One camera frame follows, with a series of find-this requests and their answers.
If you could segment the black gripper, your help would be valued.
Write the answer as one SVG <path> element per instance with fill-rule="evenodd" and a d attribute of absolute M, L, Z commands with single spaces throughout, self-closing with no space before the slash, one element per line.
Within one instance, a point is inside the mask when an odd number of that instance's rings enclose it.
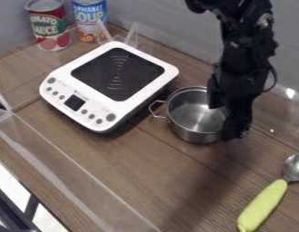
<path fill-rule="evenodd" d="M 211 109 L 225 108 L 221 138 L 241 138 L 253 121 L 253 101 L 265 90 L 268 59 L 223 55 L 207 83 Z"/>

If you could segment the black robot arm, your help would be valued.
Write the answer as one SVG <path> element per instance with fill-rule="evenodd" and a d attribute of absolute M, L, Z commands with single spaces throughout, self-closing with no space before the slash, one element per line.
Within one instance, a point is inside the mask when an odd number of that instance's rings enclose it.
<path fill-rule="evenodd" d="M 271 91 L 267 79 L 277 72 L 269 62 L 279 43 L 273 32 L 271 0 L 185 0 L 196 14 L 211 12 L 220 22 L 223 53 L 207 83 L 208 105 L 227 110 L 221 138 L 249 131 L 253 101 Z"/>

